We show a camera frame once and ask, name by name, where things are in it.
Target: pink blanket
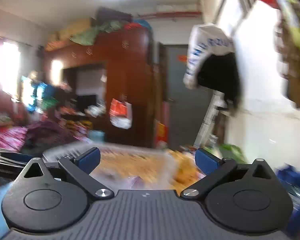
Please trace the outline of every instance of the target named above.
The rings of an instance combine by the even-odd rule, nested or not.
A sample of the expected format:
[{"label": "pink blanket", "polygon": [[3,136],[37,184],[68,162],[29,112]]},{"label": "pink blanket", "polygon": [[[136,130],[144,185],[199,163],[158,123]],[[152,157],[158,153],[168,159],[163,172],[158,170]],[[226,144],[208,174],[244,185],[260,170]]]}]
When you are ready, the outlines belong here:
[{"label": "pink blanket", "polygon": [[25,143],[26,127],[12,127],[0,133],[0,148],[18,152]]}]

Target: red pipe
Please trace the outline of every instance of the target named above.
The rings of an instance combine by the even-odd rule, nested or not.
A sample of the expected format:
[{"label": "red pipe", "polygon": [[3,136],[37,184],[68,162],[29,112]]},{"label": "red pipe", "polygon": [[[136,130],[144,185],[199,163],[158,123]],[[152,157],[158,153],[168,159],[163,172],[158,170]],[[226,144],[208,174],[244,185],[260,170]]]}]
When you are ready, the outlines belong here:
[{"label": "red pipe", "polygon": [[137,19],[155,19],[155,18],[199,18],[202,12],[166,12],[151,13],[139,15]]}]

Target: window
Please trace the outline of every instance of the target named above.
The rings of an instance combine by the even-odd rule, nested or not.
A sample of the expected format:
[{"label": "window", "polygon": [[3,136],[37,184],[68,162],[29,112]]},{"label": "window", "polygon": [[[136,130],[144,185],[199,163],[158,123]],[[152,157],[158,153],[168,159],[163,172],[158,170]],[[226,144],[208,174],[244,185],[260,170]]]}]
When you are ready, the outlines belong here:
[{"label": "window", "polygon": [[12,96],[17,95],[20,52],[18,46],[4,42],[0,46],[0,84],[2,90]]},{"label": "window", "polygon": [[234,32],[251,9],[253,0],[221,0],[214,23],[226,35],[233,36]]},{"label": "window", "polygon": [[231,36],[232,31],[243,17],[243,9],[239,0],[225,0],[217,21],[227,36]]}]

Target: gray door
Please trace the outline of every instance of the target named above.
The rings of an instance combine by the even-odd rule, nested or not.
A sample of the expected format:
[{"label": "gray door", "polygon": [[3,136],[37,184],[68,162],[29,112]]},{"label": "gray door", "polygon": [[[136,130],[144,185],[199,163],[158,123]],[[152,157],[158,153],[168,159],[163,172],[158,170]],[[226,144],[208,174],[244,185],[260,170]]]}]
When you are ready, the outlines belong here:
[{"label": "gray door", "polygon": [[199,87],[189,90],[183,83],[187,45],[166,45],[167,93],[170,103],[169,147],[177,150],[180,145],[193,145],[204,116],[209,107],[213,91]]}]

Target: doorway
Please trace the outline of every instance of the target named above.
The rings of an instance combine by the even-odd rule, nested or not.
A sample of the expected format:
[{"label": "doorway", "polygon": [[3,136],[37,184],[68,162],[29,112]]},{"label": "doorway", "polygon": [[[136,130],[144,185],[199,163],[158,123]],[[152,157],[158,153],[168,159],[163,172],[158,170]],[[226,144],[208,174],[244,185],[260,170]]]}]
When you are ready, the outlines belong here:
[{"label": "doorway", "polygon": [[213,91],[199,87],[189,90],[183,83],[188,45],[159,46],[163,100],[169,103],[168,145],[172,150],[193,145],[209,107]]}]

